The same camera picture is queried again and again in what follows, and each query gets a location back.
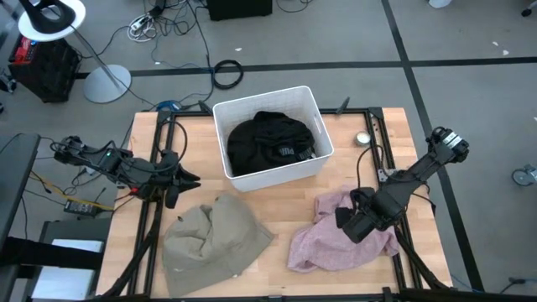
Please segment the pink garment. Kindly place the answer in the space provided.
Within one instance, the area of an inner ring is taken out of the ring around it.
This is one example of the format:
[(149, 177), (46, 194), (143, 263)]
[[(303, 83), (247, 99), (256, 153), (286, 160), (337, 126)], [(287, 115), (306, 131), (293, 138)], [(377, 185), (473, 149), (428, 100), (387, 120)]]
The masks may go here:
[(298, 230), (290, 242), (288, 269), (298, 273), (318, 268), (341, 271), (358, 268), (382, 255), (399, 254), (392, 227), (384, 232), (374, 230), (360, 243), (354, 243), (336, 226), (336, 208), (352, 206), (350, 191), (344, 185), (315, 197), (312, 224)]

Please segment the black metal table frame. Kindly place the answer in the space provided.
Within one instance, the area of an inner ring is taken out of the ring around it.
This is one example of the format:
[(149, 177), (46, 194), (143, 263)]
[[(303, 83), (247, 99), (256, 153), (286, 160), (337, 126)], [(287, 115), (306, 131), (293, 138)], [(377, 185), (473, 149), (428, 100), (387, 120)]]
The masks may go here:
[[(129, 148), (139, 157), (149, 158), (154, 141), (158, 113), (140, 112), (135, 115)], [(407, 117), (403, 108), (384, 108), (385, 137), (390, 141), (397, 169), (407, 168), (417, 159)], [(309, 225), (314, 216), (314, 199), (317, 195), (336, 190), (341, 186), (356, 185), (356, 160), (365, 149), (354, 143), (355, 133), (371, 128), (382, 137), (381, 122), (365, 114), (324, 114), (324, 124), (334, 146), (334, 154), (324, 164), (322, 171), (312, 177), (276, 185), (261, 190), (240, 193), (234, 189), (224, 174), (219, 143), (213, 117), (178, 117), (188, 133), (188, 149), (181, 160), (184, 167), (201, 177), (201, 187), (180, 195), (173, 210), (163, 210), (160, 238), (154, 264), (149, 264), (149, 255), (143, 258), (138, 269), (138, 279), (131, 283), (136, 293), (144, 292), (146, 272), (152, 279), (152, 298), (168, 298), (165, 284), (162, 247), (164, 233), (173, 220), (198, 204), (211, 204), (221, 193), (238, 195), (248, 203), (257, 218), (274, 234), (271, 245), (262, 255), (235, 279), (215, 284), (188, 294), (186, 298), (212, 297), (261, 297), (262, 300), (291, 296), (380, 294), (383, 287), (398, 291), (394, 260), (400, 260), (405, 285), (413, 286), (414, 278), (405, 254), (400, 258), (381, 255), (373, 262), (360, 268), (340, 272), (316, 270), (311, 273), (296, 273), (286, 268), (289, 243), (297, 230)], [(154, 218), (155, 204), (131, 200), (118, 208), (114, 214), (108, 234), (107, 248), (100, 273), (97, 293), (112, 287), (127, 266), (138, 245), (138, 229), (147, 233)], [(428, 268), (444, 284), (452, 286), (441, 239), (431, 211), (430, 203), (413, 196), (407, 211), (408, 226), (416, 252)]]

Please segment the black power adapter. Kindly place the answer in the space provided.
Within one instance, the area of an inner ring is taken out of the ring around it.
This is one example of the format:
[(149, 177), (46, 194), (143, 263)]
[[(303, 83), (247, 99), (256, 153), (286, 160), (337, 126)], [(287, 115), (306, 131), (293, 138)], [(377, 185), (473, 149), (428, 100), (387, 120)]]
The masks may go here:
[(95, 217), (102, 212), (102, 209), (94, 205), (80, 203), (79, 201), (68, 200), (65, 203), (64, 212), (78, 216)]

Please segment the red tool case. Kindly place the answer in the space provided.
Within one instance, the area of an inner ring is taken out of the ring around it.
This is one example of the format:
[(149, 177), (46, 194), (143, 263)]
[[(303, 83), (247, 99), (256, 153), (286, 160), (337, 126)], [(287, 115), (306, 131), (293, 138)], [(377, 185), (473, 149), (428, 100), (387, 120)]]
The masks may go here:
[(37, 42), (20, 36), (9, 61), (14, 64), (26, 64), (33, 60)]

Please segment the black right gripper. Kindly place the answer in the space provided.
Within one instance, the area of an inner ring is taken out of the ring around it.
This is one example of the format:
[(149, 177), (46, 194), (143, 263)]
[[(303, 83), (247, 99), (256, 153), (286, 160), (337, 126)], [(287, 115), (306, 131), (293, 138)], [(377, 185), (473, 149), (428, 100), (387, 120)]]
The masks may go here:
[(357, 206), (356, 215), (353, 216), (351, 208), (337, 207), (335, 218), (336, 226), (344, 227), (345, 234), (354, 243), (360, 243), (374, 229), (385, 231), (397, 225), (405, 213), (405, 198), (385, 189), (355, 189), (350, 196)]

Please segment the black crate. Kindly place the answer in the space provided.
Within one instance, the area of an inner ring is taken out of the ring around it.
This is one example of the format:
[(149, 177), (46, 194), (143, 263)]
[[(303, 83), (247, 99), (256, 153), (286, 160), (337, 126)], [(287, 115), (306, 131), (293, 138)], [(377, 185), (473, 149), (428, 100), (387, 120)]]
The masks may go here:
[(81, 60), (64, 39), (37, 42), (33, 60), (26, 64), (11, 63), (10, 56), (8, 68), (12, 78), (43, 103), (68, 101)]

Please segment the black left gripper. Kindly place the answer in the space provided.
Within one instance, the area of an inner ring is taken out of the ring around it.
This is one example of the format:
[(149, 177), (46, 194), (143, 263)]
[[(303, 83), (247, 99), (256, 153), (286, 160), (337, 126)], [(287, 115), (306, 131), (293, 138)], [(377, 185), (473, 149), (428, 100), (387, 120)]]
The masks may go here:
[[(180, 163), (179, 155), (170, 150), (165, 149), (161, 153), (162, 157), (159, 162), (159, 175), (164, 178), (164, 187), (166, 189), (164, 203), (169, 209), (174, 209), (179, 197), (179, 194), (188, 190), (193, 190), (201, 186), (199, 181), (201, 178), (187, 171)], [(180, 184), (178, 175), (181, 179), (187, 180)]]

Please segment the large black garment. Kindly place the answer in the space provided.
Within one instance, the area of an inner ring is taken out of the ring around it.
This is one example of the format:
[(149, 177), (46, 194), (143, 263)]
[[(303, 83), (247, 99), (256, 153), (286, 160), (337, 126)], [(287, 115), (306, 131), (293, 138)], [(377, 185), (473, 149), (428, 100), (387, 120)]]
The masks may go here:
[(288, 165), (275, 161), (276, 148), (282, 145), (315, 148), (315, 138), (303, 122), (282, 112), (257, 112), (229, 134), (227, 157), (232, 173), (242, 176)]

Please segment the grey caster wheel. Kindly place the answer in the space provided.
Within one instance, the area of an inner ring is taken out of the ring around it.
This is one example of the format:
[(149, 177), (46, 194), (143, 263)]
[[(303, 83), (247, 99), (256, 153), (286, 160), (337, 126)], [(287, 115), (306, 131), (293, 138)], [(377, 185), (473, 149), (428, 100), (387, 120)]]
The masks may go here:
[(537, 184), (537, 168), (531, 164), (526, 164), (523, 168), (515, 169), (511, 177), (520, 186)]

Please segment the white plastic bin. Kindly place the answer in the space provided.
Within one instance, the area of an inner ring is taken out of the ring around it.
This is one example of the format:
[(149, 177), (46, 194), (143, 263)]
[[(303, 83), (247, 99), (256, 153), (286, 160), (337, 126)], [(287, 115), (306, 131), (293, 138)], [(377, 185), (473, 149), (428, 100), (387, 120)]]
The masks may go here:
[[(259, 190), (319, 174), (323, 165), (334, 154), (330, 134), (308, 86), (290, 87), (217, 103), (212, 111), (225, 176), (233, 187), (241, 192)], [(315, 157), (252, 174), (234, 175), (227, 156), (228, 137), (239, 123), (254, 118), (259, 111), (282, 112), (303, 122), (315, 139)]]

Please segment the black box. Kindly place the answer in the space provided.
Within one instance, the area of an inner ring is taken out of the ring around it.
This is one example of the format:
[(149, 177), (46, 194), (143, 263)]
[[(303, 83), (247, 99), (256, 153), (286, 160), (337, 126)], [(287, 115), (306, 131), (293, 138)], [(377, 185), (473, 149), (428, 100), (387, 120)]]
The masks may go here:
[(273, 0), (206, 0), (211, 21), (264, 17), (273, 12)]

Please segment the white round pedestal table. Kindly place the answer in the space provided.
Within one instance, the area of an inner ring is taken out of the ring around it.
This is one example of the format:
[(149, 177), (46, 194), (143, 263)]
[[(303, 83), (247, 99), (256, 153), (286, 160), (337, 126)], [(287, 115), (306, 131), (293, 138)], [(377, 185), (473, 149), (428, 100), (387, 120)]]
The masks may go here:
[(37, 42), (51, 42), (63, 39), (71, 34), (75, 35), (81, 44), (89, 51), (98, 67), (92, 71), (84, 81), (84, 96), (94, 103), (105, 104), (114, 102), (123, 96), (129, 89), (132, 81), (130, 71), (121, 65), (108, 65), (102, 61), (100, 55), (79, 32), (79, 27), (86, 19), (86, 7), (81, 0), (61, 0), (76, 12), (75, 21), (69, 28), (55, 34), (42, 34), (35, 30), (29, 21), (25, 10), (18, 19), (18, 30), (24, 37)]

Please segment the beige garment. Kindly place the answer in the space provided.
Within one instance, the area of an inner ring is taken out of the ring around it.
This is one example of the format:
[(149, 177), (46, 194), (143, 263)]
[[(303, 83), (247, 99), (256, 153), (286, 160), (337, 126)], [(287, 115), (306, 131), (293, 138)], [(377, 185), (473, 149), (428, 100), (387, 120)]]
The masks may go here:
[(274, 234), (235, 195), (190, 208), (164, 234), (162, 261), (167, 290), (180, 298), (234, 279), (270, 245)]

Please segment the grey cabinet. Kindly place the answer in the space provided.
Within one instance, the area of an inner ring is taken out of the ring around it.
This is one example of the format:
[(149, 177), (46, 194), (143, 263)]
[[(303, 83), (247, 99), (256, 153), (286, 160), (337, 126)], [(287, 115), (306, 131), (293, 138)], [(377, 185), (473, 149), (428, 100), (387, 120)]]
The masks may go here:
[[(60, 247), (79, 247), (92, 252), (105, 249), (109, 218), (47, 221), (39, 240)], [(92, 297), (99, 271), (45, 266), (27, 282), (23, 302), (69, 302)]]

